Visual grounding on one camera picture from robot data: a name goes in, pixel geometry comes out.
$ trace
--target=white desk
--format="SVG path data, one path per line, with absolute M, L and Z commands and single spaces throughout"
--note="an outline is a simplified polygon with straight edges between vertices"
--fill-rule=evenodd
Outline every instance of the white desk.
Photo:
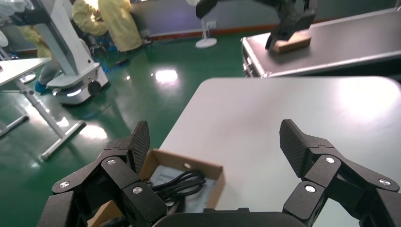
M 56 121 L 46 112 L 43 105 L 34 96 L 34 91 L 25 86 L 19 78 L 27 72 L 36 69 L 37 67 L 50 61 L 51 58 L 35 58 L 35 59 L 24 59 L 24 60 L 13 60 L 13 61 L 0 61 L 0 66 L 3 70 L 0 72 L 0 91 L 18 91 L 23 94 L 33 107 L 39 112 L 39 114 L 46 120 L 50 127 L 57 134 L 59 139 L 48 148 L 41 157 L 47 159 L 63 142 L 65 142 L 75 131 L 80 129 L 84 122 L 79 121 L 74 124 L 66 133 L 57 125 Z M 0 136 L 6 134 L 16 126 L 27 120 L 27 116 L 22 116 L 15 120 L 9 125 L 0 123 L 2 127 Z
M 209 79 L 160 149 L 224 166 L 218 210 L 282 211 L 300 182 L 279 146 L 283 119 L 401 184 L 400 116 L 400 86 L 385 78 Z M 359 225 L 329 200 L 314 227 L 339 226 Z

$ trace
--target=electrical outlet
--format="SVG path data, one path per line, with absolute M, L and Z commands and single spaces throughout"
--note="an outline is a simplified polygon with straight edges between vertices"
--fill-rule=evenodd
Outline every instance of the electrical outlet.
M 206 22 L 206 28 L 208 30 L 216 29 L 216 27 L 217 27 L 216 21 L 208 21 L 208 22 Z

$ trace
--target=wooden block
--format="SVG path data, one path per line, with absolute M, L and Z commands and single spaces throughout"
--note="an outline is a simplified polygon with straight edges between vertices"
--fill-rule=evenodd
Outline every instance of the wooden block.
M 285 53 L 307 47 L 311 44 L 311 36 L 305 33 L 295 32 L 288 41 L 277 41 L 273 51 Z

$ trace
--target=red baseboard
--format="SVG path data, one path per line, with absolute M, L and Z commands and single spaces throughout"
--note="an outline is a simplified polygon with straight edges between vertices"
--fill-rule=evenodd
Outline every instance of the red baseboard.
M 315 20 L 315 23 L 325 22 L 333 19 L 319 19 Z M 273 30 L 277 25 L 259 25 L 259 26 L 248 26 L 248 27 L 236 27 L 229 29 L 217 29 L 211 31 L 212 35 L 227 35 L 233 33 L 241 33 L 241 32 L 267 32 Z M 166 40 L 166 39 L 179 39 L 179 38 L 191 38 L 191 37 L 199 37 L 202 36 L 202 32 L 190 32 L 190 33 L 181 33 L 181 34 L 173 34 L 173 35 L 159 35 L 153 36 L 149 39 L 152 41 L 157 40 Z

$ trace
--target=yellow protective gown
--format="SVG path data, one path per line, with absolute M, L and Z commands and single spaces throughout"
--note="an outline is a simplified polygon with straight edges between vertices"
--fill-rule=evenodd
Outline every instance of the yellow protective gown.
M 129 0 L 98 0 L 102 19 L 120 52 L 142 45 L 137 26 L 130 14 Z
M 87 0 L 76 0 L 72 5 L 72 19 L 81 31 L 95 36 L 107 32 L 103 22 L 96 21 L 97 6 Z
M 47 58 L 52 56 L 52 52 L 50 52 L 50 49 L 46 45 L 40 42 L 42 37 L 39 35 L 37 31 L 34 30 L 34 28 L 31 25 L 19 26 L 18 28 L 21 31 L 22 36 L 26 40 L 33 42 L 35 44 L 36 48 L 38 49 L 37 50 L 38 58 Z

